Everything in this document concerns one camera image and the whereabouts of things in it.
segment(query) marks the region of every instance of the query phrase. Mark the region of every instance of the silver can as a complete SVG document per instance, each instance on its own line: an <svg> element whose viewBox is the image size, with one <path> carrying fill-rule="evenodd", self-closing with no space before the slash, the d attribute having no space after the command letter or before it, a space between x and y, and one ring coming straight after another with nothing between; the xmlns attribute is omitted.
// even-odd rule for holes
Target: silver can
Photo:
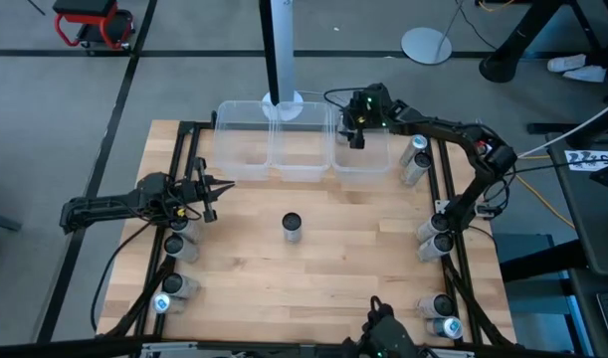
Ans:
<svg viewBox="0 0 608 358"><path fill-rule="evenodd" d="M454 239L449 234L437 234L432 239L421 244L418 255L421 263L433 261L447 255L454 247Z"/></svg>
<svg viewBox="0 0 608 358"><path fill-rule="evenodd" d="M416 153L427 148L427 138L423 135L414 135L410 138L410 142L405 147L403 151L403 155L401 155L401 159L399 159L399 163L402 167L406 167L410 164L410 160L414 158Z"/></svg>
<svg viewBox="0 0 608 358"><path fill-rule="evenodd" d="M186 300L167 293L158 293L153 298L153 309L157 313L182 313L184 308L186 308Z"/></svg>
<svg viewBox="0 0 608 358"><path fill-rule="evenodd" d="M195 220L186 218L171 222L171 230L173 233L195 244L200 240L200 228Z"/></svg>
<svg viewBox="0 0 608 358"><path fill-rule="evenodd" d="M454 314L454 300L445 293L419 299L416 309L424 318L444 318Z"/></svg>
<svg viewBox="0 0 608 358"><path fill-rule="evenodd" d="M432 166L432 158L425 152L416 153L410 158L410 163L401 171L401 181L408 186L414 186Z"/></svg>
<svg viewBox="0 0 608 358"><path fill-rule="evenodd" d="M190 298L200 288L200 283L183 274L172 273L162 282L162 291L180 298Z"/></svg>
<svg viewBox="0 0 608 358"><path fill-rule="evenodd" d="M416 238L420 243L425 243L428 239L436 234L445 233L448 231L450 224L443 214L434 214L430 219L423 223L416 231Z"/></svg>
<svg viewBox="0 0 608 358"><path fill-rule="evenodd" d="M287 213L282 219L284 238L295 244L302 239L302 217L296 213Z"/></svg>
<svg viewBox="0 0 608 358"><path fill-rule="evenodd" d="M187 263L195 263L199 257L197 247L177 234L166 238L164 250L167 254Z"/></svg>
<svg viewBox="0 0 608 358"><path fill-rule="evenodd" d="M435 336L459 339L463 336L463 324L456 317L428 319L427 331Z"/></svg>

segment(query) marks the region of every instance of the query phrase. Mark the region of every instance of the white round base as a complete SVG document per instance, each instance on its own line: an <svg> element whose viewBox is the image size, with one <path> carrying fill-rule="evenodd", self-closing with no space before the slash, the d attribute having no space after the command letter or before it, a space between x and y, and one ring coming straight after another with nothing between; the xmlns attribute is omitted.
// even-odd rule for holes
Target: white round base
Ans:
<svg viewBox="0 0 608 358"><path fill-rule="evenodd" d="M264 98L262 98L262 102L273 105L273 103L271 102L271 93L270 92L268 92L268 93L266 93L266 95L264 95ZM297 91L295 91L295 94L293 95L293 102L295 102L295 103L304 102L302 95ZM293 119L297 118L298 115L300 115L300 113L302 112L302 109L304 109L304 108L301 107L300 105L289 106L288 109L281 109L280 115L282 116L282 119L284 121L293 120ZM262 110L264 111L264 115L266 116L266 118L270 119L268 110L265 107L263 107Z"/></svg>
<svg viewBox="0 0 608 358"><path fill-rule="evenodd" d="M403 35L401 49L410 59L423 65L437 65L452 56L452 43L447 37L438 51L443 34L430 28L412 29Z"/></svg>

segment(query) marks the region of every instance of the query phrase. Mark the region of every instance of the rolling stool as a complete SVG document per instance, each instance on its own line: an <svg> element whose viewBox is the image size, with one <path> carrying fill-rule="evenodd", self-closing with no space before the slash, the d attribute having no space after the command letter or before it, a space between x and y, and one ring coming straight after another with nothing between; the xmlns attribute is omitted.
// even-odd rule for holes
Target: rolling stool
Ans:
<svg viewBox="0 0 608 358"><path fill-rule="evenodd" d="M69 46L80 44L89 48L92 43L105 43L110 49L128 50L126 39L135 32L133 15L127 10L117 10L115 0L57 0L53 7L58 14L54 25L56 32ZM61 20L83 24L70 41L61 30Z"/></svg>

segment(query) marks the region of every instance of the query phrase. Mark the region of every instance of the wooden tabletop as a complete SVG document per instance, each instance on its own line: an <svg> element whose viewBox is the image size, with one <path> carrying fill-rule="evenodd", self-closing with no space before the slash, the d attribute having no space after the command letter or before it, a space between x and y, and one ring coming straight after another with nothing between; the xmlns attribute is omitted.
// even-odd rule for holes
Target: wooden tabletop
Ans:
<svg viewBox="0 0 608 358"><path fill-rule="evenodd" d="M138 179L166 172L178 121L155 120L142 155ZM188 151L184 144L183 170ZM392 136L390 150L401 155L407 137ZM213 131L202 130L198 155L213 163ZM474 172L465 153L448 146L458 192ZM330 169L320 183L281 181L271 171L264 182L237 182L214 209L218 221L199 222L204 240L195 264L178 262L176 272L197 279L202 290L182 314L168 314L168 339L340 343L358 339L371 295L392 304L396 317L416 343L449 345L428 335L417 315L419 298L444 291L440 263L422 264L416 251L416 228L432 214L427 175L408 188L400 184L400 167L371 185L339 183ZM440 160L441 196L445 198ZM217 168L209 173L225 179ZM201 204L195 208L202 210ZM281 219L297 212L303 239L284 240ZM142 226L127 220L122 239ZM489 224L474 225L490 230ZM117 324L141 292L155 230L149 228L117 256L111 273L99 332ZM515 341L494 243L474 230L464 232L476 298L503 335ZM461 316L467 325L459 298ZM149 311L147 332L154 313ZM469 330L465 338L469 340Z"/></svg>

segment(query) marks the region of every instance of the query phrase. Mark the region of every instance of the desk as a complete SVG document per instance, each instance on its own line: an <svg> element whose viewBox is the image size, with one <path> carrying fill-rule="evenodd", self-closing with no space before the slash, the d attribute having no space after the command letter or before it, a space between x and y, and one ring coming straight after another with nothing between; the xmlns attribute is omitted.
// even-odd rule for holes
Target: desk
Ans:
<svg viewBox="0 0 608 358"><path fill-rule="evenodd" d="M548 134L547 140L560 134ZM592 150L608 150L608 135L601 136ZM566 163L564 150L572 150L564 140L549 147L554 164ZM592 172L556 168L578 234L573 242L502 264L505 281L587 266L597 274L608 275L608 188L589 178Z"/></svg>
<svg viewBox="0 0 608 358"><path fill-rule="evenodd" d="M153 121L138 178L167 170L177 127L178 121ZM212 141L213 132L202 130L198 155L209 164ZM407 138L393 136L392 153L399 157L406 143ZM462 191L473 170L458 147L448 152L456 189ZM208 171L224 178L216 168ZM392 304L415 342L451 345L427 335L414 308L420 297L444 290L440 263L420 264L416 256L414 232L432 214L428 180L407 188L399 183L399 171L395 167L375 185L340 184L331 170L320 183L282 182L278 172L265 182L238 182L214 203L219 220L199 223L204 232L200 259L176 265L177 272L196 278L203 288L183 314L167 315L164 338L340 343L348 335L360 336L368 299L377 294ZM442 170L437 171L445 197ZM297 245L283 238L281 219L288 211L303 218L304 237ZM126 221L122 239L141 225ZM489 229L485 222L475 225ZM111 329L140 294L154 231L144 231L117 256L99 333ZM515 341L494 243L471 230L465 237L476 297L506 338ZM464 315L462 303L459 309ZM150 333L152 310L147 317Z"/></svg>
<svg viewBox="0 0 608 358"><path fill-rule="evenodd" d="M608 331L596 297L598 293L608 292L608 276L584 268L573 268L569 270L569 280L593 353L597 357L608 357Z"/></svg>

